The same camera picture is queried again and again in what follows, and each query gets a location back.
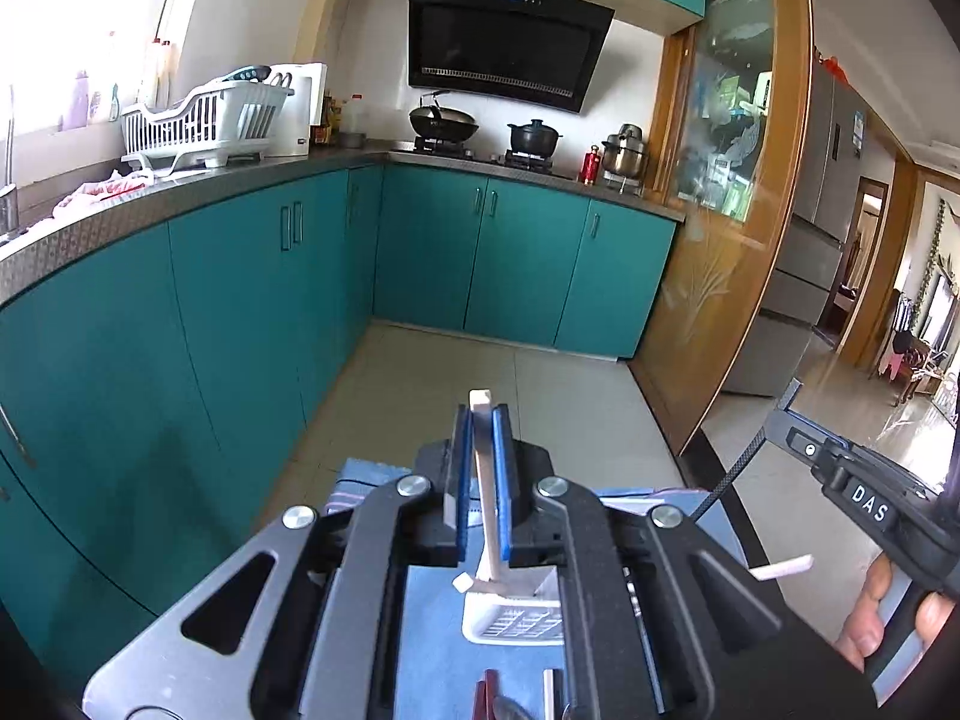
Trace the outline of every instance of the granite countertop edge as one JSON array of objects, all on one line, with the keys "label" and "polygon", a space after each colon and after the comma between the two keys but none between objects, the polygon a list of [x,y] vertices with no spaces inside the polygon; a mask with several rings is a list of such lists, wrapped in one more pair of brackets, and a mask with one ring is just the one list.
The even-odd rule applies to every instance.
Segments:
[{"label": "granite countertop edge", "polygon": [[621,205],[674,223],[683,223],[685,219],[680,211],[633,194],[584,186],[555,175],[540,175],[488,162],[398,151],[376,143],[363,149],[320,148],[309,156],[268,158],[251,165],[223,167],[161,180],[145,189],[98,203],[80,218],[45,220],[0,247],[0,306],[86,255],[179,215],[301,178],[387,163],[439,167],[505,178]]}]

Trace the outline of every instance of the tile floor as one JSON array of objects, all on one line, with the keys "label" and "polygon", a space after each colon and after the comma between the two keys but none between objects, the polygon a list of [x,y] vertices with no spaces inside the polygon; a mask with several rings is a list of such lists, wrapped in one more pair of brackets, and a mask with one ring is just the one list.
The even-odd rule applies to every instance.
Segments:
[{"label": "tile floor", "polygon": [[[861,445],[882,452],[925,479],[946,474],[952,425],[923,396],[896,405],[885,381],[837,361],[815,340],[800,363],[805,386],[795,409]],[[729,468],[770,410],[766,398],[722,395],[704,432]],[[863,576],[878,549],[820,493],[803,464],[771,445],[760,450],[736,482],[770,560],[811,553],[813,570],[781,581],[787,602],[822,635],[834,638],[850,613]]]},{"label": "tile floor", "polygon": [[674,461],[622,362],[375,323],[296,447],[261,517],[325,501],[347,458],[409,466],[450,435],[471,389],[507,403],[515,437],[592,488],[681,487]]}]

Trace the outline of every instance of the red bottle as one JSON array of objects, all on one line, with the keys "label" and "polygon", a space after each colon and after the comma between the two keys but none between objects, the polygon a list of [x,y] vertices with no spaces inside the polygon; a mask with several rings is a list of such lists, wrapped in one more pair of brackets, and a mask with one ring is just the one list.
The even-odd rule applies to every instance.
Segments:
[{"label": "red bottle", "polygon": [[597,180],[600,173],[600,146],[591,146],[590,151],[584,156],[584,167],[580,168],[580,174],[577,180],[587,186],[592,185]]}]

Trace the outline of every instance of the doorway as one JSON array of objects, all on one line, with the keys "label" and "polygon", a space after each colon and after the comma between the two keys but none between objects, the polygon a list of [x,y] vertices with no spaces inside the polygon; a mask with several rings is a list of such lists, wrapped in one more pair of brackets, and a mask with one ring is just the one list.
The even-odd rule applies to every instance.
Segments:
[{"label": "doorway", "polygon": [[870,274],[889,189],[886,184],[872,178],[860,179],[856,205],[853,206],[853,222],[844,243],[843,256],[836,278],[833,279],[827,305],[815,328],[817,335],[833,348],[843,338]]}]

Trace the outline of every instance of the faucet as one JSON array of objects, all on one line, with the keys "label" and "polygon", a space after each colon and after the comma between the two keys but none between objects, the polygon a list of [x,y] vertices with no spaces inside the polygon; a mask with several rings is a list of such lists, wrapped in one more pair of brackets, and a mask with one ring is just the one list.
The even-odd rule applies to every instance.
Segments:
[{"label": "faucet", "polygon": [[13,84],[10,85],[10,121],[7,125],[7,159],[4,162],[4,180],[0,184],[0,245],[20,234],[20,209],[16,204],[16,184],[13,183]]}]

